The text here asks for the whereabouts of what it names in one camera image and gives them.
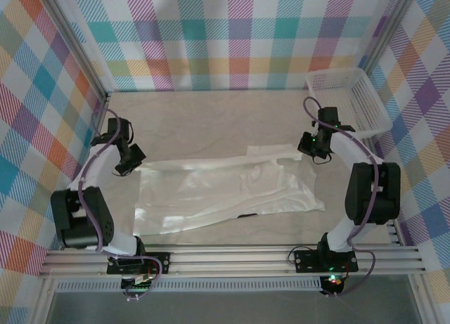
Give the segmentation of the white t-shirt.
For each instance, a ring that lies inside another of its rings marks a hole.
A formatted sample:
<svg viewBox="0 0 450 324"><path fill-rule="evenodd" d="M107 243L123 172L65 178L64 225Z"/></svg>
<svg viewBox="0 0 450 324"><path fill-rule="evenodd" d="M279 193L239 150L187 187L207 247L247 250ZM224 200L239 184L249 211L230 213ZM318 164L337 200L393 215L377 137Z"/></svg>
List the white t-shirt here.
<svg viewBox="0 0 450 324"><path fill-rule="evenodd" d="M245 155L142 164L134 232L179 233L242 216L323 211L316 174L293 145Z"/></svg>

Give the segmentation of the white perforated plastic basket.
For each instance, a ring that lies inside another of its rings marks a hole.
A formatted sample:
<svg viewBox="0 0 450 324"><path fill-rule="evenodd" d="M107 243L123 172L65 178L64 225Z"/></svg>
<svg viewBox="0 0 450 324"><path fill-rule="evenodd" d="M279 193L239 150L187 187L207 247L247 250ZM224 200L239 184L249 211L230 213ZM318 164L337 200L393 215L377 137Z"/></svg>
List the white perforated plastic basket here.
<svg viewBox="0 0 450 324"><path fill-rule="evenodd" d="M360 139L392 128L383 102L361 68L317 70L307 73L305 80L310 96L322 106L336 107L340 121L352 126Z"/></svg>

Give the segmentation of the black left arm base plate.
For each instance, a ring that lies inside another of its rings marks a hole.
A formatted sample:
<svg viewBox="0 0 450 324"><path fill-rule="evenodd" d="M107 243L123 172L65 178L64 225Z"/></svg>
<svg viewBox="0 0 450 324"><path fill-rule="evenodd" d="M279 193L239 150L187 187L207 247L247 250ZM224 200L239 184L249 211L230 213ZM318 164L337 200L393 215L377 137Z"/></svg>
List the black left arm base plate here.
<svg viewBox="0 0 450 324"><path fill-rule="evenodd" d="M168 274L170 265L169 252L146 252L146 258L123 257L108 258L106 273L108 275L155 275Z"/></svg>

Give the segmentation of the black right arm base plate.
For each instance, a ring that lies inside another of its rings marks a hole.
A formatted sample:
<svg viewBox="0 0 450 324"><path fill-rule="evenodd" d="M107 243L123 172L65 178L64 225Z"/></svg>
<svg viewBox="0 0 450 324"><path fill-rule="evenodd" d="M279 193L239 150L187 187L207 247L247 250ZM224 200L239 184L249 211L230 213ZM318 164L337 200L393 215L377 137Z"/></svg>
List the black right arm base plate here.
<svg viewBox="0 0 450 324"><path fill-rule="evenodd" d="M298 250L294 254L297 273L350 273L359 270L354 251Z"/></svg>

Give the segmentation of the aluminium left frame post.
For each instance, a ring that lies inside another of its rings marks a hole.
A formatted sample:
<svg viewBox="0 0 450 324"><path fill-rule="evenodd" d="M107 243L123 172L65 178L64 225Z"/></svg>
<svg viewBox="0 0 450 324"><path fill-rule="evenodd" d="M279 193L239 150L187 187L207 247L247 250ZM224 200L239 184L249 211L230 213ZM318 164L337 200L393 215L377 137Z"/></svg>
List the aluminium left frame post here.
<svg viewBox="0 0 450 324"><path fill-rule="evenodd" d="M70 51L73 53L79 66L85 73L86 78L94 88L94 92L101 98L102 104L108 103L108 90L103 85L101 78L94 69L94 65L89 60L80 40L70 24L70 21L65 16L62 8L57 0L41 0L46 10L49 12L56 27L60 31L61 37L65 40Z"/></svg>

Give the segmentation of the aluminium frame post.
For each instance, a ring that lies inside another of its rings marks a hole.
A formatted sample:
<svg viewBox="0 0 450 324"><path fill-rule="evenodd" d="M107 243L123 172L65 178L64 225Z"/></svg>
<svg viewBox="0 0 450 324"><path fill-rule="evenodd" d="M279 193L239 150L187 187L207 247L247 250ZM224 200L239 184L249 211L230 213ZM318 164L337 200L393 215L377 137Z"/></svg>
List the aluminium frame post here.
<svg viewBox="0 0 450 324"><path fill-rule="evenodd" d="M382 15L383 21L380 20L376 32L378 34L373 39L373 43L368 48L367 53L359 62L368 76L371 76L385 49L394 36L401 21L406 15L407 10L411 6L413 0L390 0L387 7L387 15Z"/></svg>
<svg viewBox="0 0 450 324"><path fill-rule="evenodd" d="M73 53L79 66L85 73L86 78L94 88L94 92L101 98L102 104L108 103L108 90L103 85L101 78L94 69L94 65L89 60L80 40L70 24L70 21L65 16L62 8L57 0L41 0L46 10L49 12L56 27L60 31L61 37L65 40L70 51Z"/></svg>

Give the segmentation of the aluminium right frame post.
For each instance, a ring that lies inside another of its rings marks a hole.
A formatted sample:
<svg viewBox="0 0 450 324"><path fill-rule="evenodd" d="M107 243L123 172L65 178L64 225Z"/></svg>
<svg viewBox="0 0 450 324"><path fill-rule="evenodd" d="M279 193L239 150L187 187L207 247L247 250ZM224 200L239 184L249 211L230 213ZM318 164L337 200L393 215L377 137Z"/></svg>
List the aluminium right frame post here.
<svg viewBox="0 0 450 324"><path fill-rule="evenodd" d="M378 34L373 39L373 43L368 48L367 53L359 62L368 76L371 76L385 49L394 36L401 21L406 15L407 10L411 6L413 0L390 0L387 7L387 15L382 15L383 21L380 20L376 32Z"/></svg>

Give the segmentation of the wide aluminium mounting rail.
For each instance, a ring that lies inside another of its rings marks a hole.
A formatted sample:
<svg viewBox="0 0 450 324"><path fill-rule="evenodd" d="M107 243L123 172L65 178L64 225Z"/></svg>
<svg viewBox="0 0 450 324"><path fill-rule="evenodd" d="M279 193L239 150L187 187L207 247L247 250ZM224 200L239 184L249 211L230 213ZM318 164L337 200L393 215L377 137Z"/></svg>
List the wide aluminium mounting rail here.
<svg viewBox="0 0 450 324"><path fill-rule="evenodd" d="M161 245L147 246L149 252L169 252L167 278L234 278L234 277L293 277L295 266L288 262L292 245ZM356 253L359 267L351 276L364 276L371 267L372 274L423 274L425 264L416 247L398 245L361 245ZM56 250L48 252L39 276L41 278L90 278L107 276L106 255L91 250Z"/></svg>

